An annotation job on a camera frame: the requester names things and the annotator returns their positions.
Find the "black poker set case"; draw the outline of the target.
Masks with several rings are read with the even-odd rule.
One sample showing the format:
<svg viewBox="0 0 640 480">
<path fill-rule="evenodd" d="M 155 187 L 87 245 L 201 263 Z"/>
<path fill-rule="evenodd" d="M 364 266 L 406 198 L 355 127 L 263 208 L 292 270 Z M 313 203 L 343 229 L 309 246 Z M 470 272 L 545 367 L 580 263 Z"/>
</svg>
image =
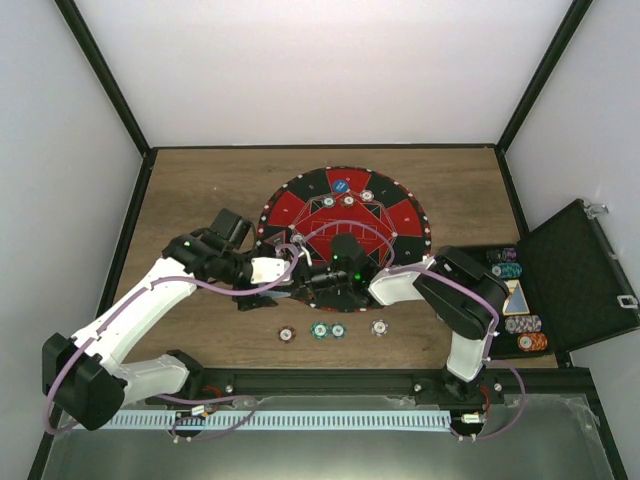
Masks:
<svg viewBox="0 0 640 480">
<path fill-rule="evenodd" d="M 515 244 L 461 248 L 489 269 L 502 262 L 504 248 L 516 249 L 529 314 L 540 317 L 548 339 L 546 350 L 523 352 L 520 334 L 507 333 L 503 319 L 491 357 L 568 355 L 639 329 L 639 296 L 596 219 L 603 211 L 577 199 Z"/>
</svg>

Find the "teal poker chip stack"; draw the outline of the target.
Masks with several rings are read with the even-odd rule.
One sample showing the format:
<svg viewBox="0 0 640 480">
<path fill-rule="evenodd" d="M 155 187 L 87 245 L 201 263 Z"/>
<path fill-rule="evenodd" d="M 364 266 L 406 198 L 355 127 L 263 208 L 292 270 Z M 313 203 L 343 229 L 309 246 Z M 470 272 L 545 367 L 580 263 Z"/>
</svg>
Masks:
<svg viewBox="0 0 640 480">
<path fill-rule="evenodd" d="M 330 333 L 330 328 L 324 322 L 316 322 L 312 325 L 310 332 L 316 339 L 324 339 Z"/>
</svg>

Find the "round red black poker mat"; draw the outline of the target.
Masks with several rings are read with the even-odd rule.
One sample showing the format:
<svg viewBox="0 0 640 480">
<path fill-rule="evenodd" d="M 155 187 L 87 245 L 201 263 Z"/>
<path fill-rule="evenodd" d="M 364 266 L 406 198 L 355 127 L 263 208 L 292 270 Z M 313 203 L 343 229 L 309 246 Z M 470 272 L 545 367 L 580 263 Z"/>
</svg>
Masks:
<svg viewBox="0 0 640 480">
<path fill-rule="evenodd" d="M 332 184 L 347 179 L 350 190 L 336 194 Z M 363 202 L 360 193 L 370 190 L 374 200 Z M 345 208 L 341 198 L 350 195 L 355 205 Z M 333 208 L 324 208 L 322 199 L 333 197 Z M 264 205 L 258 223 L 258 247 L 266 254 L 275 246 L 292 243 L 295 234 L 305 244 L 297 264 L 324 265 L 331 261 L 330 242 L 342 233 L 351 233 L 379 266 L 400 266 L 421 261 L 432 246 L 429 219 L 416 197 L 404 186 L 382 173 L 361 167 L 325 167 L 303 173 L 283 184 Z M 312 307 L 293 294 L 294 279 L 272 290 L 290 292 L 292 300 L 311 308 L 340 313 L 327 307 Z"/>
</svg>

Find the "black aluminium frame rail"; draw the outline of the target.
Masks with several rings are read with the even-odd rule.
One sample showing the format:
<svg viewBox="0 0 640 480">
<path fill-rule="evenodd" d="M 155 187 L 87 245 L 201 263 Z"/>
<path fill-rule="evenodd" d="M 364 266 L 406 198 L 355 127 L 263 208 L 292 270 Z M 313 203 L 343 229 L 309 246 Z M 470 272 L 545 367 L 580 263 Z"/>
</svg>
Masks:
<svg viewBox="0 0 640 480">
<path fill-rule="evenodd" d="M 477 379 L 466 384 L 443 369 L 234 369 L 206 368 L 189 375 L 181 388 L 155 387 L 153 393 L 199 398 L 208 386 L 222 393 L 240 395 L 279 394 L 413 394 L 444 392 L 448 385 L 456 393 L 478 385 L 495 383 L 516 390 L 518 382 L 532 393 L 569 393 L 594 387 L 586 368 L 525 368 L 512 373 L 506 367 L 483 369 Z"/>
</svg>

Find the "orange chip row in case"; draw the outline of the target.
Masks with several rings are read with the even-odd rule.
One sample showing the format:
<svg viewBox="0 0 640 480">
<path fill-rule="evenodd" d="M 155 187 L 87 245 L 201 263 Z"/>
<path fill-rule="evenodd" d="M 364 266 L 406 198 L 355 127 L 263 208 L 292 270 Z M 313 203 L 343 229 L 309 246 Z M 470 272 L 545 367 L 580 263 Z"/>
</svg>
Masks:
<svg viewBox="0 0 640 480">
<path fill-rule="evenodd" d="M 518 336 L 517 345 L 523 352 L 540 352 L 547 349 L 548 339 L 542 332 L 526 332 Z"/>
</svg>

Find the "grey chip row in case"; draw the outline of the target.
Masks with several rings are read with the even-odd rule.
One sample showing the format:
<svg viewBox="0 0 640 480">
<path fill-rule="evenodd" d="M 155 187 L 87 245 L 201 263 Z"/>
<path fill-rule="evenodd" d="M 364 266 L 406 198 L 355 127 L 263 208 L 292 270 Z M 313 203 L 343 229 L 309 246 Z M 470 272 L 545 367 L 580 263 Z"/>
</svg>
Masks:
<svg viewBox="0 0 640 480">
<path fill-rule="evenodd" d="M 542 321 L 537 315 L 507 316 L 504 328 L 509 334 L 537 333 L 542 330 Z"/>
</svg>

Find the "purple white poker chip stack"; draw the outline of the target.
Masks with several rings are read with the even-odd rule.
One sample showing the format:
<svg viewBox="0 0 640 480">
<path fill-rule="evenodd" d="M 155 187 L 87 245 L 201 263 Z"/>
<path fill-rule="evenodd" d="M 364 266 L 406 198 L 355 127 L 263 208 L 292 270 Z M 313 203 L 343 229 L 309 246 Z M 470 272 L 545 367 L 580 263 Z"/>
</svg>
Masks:
<svg viewBox="0 0 640 480">
<path fill-rule="evenodd" d="M 389 331 L 389 325 L 386 321 L 378 319 L 371 324 L 371 332 L 377 336 L 385 336 Z"/>
</svg>

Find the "card deck in case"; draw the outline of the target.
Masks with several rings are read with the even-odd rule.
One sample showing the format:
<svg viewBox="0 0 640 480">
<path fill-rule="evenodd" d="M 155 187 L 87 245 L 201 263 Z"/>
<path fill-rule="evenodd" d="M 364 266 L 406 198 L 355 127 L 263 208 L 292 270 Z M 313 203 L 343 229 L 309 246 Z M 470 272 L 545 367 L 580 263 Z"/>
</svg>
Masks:
<svg viewBox="0 0 640 480">
<path fill-rule="evenodd" d="M 530 309 L 521 282 L 519 280 L 508 280 L 506 285 L 509 295 L 503 306 L 503 314 L 505 316 L 528 315 Z"/>
</svg>

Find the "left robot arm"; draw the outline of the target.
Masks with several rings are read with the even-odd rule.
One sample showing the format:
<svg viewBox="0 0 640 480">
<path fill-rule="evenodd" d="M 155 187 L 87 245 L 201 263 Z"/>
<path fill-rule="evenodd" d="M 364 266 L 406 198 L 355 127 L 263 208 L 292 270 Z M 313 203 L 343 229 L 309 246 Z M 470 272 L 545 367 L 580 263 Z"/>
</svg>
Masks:
<svg viewBox="0 0 640 480">
<path fill-rule="evenodd" d="M 178 303 L 198 289 L 259 299 L 290 280 L 300 250 L 290 243 L 260 256 L 239 252 L 251 221 L 223 209 L 209 227 L 173 238 L 128 293 L 69 337 L 52 335 L 42 347 L 43 423 L 59 407 L 88 430 L 104 426 L 125 405 L 151 397 L 191 404 L 204 392 L 204 368 L 181 350 L 125 361 L 133 347 Z"/>
</svg>

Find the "brown poker chip stack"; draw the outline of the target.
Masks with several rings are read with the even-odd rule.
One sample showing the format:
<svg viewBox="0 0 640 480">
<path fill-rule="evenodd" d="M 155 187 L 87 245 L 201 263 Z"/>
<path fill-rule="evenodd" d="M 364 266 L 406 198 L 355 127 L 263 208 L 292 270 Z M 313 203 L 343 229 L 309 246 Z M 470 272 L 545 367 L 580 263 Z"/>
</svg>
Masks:
<svg viewBox="0 0 640 480">
<path fill-rule="evenodd" d="M 290 343 L 295 339 L 296 331 L 290 326 L 285 326 L 279 329 L 278 338 L 284 343 Z"/>
</svg>

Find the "blue round blind button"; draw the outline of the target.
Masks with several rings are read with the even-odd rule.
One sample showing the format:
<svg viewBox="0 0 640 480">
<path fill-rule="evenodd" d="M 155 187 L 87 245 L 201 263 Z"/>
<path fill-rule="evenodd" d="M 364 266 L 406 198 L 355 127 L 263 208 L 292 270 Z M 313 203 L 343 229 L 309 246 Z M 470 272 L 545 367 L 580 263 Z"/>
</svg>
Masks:
<svg viewBox="0 0 640 480">
<path fill-rule="evenodd" d="M 347 179 L 337 179 L 332 184 L 332 190 L 336 194 L 344 194 L 350 190 Z"/>
</svg>

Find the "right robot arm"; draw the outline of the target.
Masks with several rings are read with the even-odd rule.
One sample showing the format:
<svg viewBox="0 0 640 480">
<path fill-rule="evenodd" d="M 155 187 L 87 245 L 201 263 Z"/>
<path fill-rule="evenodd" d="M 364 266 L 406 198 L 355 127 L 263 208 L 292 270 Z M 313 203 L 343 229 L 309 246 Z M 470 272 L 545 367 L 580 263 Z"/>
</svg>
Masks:
<svg viewBox="0 0 640 480">
<path fill-rule="evenodd" d="M 338 255 L 324 265 L 301 263 L 293 294 L 312 307 L 346 312 L 425 301 L 452 331 L 442 389 L 458 403 L 480 390 L 509 290 L 464 251 L 445 246 L 436 255 L 400 266 L 379 266 L 362 255 Z"/>
</svg>

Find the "teal chip row in case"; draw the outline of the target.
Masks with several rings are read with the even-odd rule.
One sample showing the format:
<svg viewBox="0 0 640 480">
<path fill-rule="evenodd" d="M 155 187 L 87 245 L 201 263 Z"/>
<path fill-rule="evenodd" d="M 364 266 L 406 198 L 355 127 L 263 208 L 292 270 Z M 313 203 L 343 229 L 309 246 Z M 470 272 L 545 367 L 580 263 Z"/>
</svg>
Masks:
<svg viewBox="0 0 640 480">
<path fill-rule="evenodd" d="M 518 279 L 522 275 L 523 268 L 519 263 L 497 263 L 491 267 L 493 275 L 500 279 Z"/>
</svg>

